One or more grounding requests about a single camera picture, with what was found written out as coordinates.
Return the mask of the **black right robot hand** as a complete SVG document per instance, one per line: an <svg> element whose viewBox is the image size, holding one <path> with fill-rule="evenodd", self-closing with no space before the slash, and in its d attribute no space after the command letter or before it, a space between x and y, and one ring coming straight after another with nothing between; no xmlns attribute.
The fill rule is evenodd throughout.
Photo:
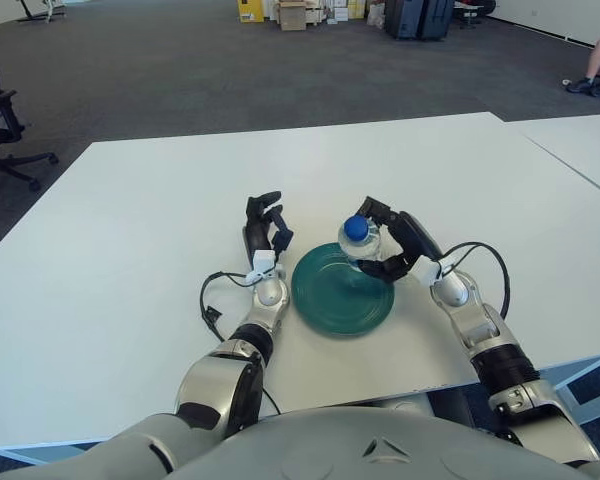
<svg viewBox="0 0 600 480"><path fill-rule="evenodd" d="M357 267L365 274L393 283L405 277L420 256L436 261L443 257L437 243L420 222L410 214L395 212L388 205L367 196L357 213L386 226L402 252L385 260L358 260Z"/></svg>

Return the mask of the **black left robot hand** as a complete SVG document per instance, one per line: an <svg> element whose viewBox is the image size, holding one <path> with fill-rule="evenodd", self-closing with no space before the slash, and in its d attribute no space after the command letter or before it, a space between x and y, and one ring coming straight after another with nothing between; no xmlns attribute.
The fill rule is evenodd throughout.
<svg viewBox="0 0 600 480"><path fill-rule="evenodd" d="M272 250L275 261L290 245L294 232L282 217L281 191L272 191L258 197L249 197L246 204L246 224L243 240L249 260L257 250Z"/></svg>

